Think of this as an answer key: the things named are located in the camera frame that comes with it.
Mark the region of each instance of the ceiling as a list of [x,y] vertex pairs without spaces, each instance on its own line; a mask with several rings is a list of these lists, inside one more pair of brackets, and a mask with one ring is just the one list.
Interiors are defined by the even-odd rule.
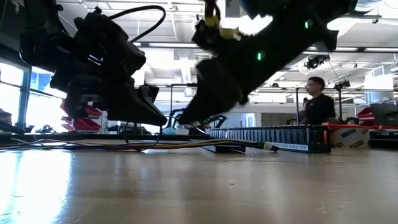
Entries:
[[[178,42],[190,43],[194,33],[196,15],[203,15],[204,2],[198,0],[59,0],[64,8],[60,13],[62,22],[71,34],[76,32],[73,20],[84,17],[95,7],[103,10],[103,14],[113,15],[122,10],[146,6],[150,4],[163,6],[167,11],[165,21],[149,35],[139,42]],[[225,1],[218,0],[222,14],[225,15]],[[339,29],[339,47],[396,47],[398,48],[398,1],[386,0],[378,9],[369,13],[380,15],[381,19],[375,23],[374,19],[338,19],[329,24],[331,29]],[[122,16],[114,21],[134,38],[152,27],[162,16],[159,11],[142,11]],[[257,32],[270,23],[269,17],[256,18],[250,21],[247,16],[239,18],[227,17],[223,24],[227,27],[239,26],[247,32]],[[143,48],[147,56],[147,64],[133,77],[145,80],[147,83],[167,85],[171,83],[195,82],[197,72],[196,62],[210,55],[199,49],[157,49]],[[304,86],[310,76],[323,77],[333,86],[337,77],[349,78],[351,86],[363,86],[365,73],[376,67],[383,66],[385,73],[393,64],[394,54],[354,54],[332,53],[330,61],[315,70],[308,71],[304,67],[308,55],[303,55],[290,63],[291,70],[278,72],[264,84],[269,86],[278,83],[280,87]]]

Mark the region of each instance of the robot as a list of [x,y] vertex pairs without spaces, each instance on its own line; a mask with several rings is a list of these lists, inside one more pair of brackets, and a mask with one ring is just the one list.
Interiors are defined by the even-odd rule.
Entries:
[[[250,92],[312,45],[335,49],[338,31],[326,25],[345,14],[365,14],[381,0],[241,0],[249,17],[273,17],[256,35],[221,28],[216,0],[205,2],[205,18],[197,24],[192,41],[215,57],[198,63],[198,91],[180,124],[228,111],[237,102],[244,105]],[[150,85],[135,89],[131,78],[146,62],[144,52],[133,43],[163,22],[162,7],[138,7],[109,17],[96,8],[84,19],[74,20],[78,32],[70,37],[58,18],[63,9],[56,0],[24,0],[24,5],[27,27],[20,38],[21,58],[55,72],[50,87],[67,93],[65,111],[70,117],[87,116],[85,106],[92,101],[94,107],[108,112],[109,119],[166,124],[166,117],[153,104],[159,89]],[[133,40],[127,40],[112,21],[149,9],[164,16]]]

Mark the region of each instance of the black t-shirt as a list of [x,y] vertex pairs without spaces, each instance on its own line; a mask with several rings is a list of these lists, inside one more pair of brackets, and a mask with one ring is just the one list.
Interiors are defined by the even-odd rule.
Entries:
[[307,124],[321,125],[328,121],[328,118],[335,118],[335,102],[329,96],[321,94],[316,98],[312,98],[307,103],[305,110]]

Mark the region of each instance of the metal pole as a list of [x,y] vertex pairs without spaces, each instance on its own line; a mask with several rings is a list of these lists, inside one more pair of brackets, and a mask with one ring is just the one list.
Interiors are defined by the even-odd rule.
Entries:
[[300,118],[299,118],[299,88],[296,88],[296,122],[297,124],[300,124]]
[[339,112],[339,118],[338,121],[342,121],[343,120],[343,106],[341,105],[341,88],[337,88],[337,92],[338,92],[338,112]]
[[174,87],[174,85],[172,84],[171,85],[171,96],[170,96],[170,113],[172,112],[172,110],[173,110],[173,87]]

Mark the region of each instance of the person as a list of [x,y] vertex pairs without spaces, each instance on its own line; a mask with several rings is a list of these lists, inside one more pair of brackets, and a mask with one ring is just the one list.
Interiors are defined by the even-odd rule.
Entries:
[[9,125],[12,125],[12,114],[4,111],[0,108],[0,121],[3,121]]
[[303,110],[298,112],[298,122],[299,123],[301,123],[301,121],[305,118],[305,109],[307,107],[307,102],[308,102],[308,98],[306,97],[303,100]]
[[305,86],[312,99],[307,102],[305,118],[302,124],[321,125],[322,123],[336,123],[334,100],[322,93],[325,81],[320,77],[311,77]]

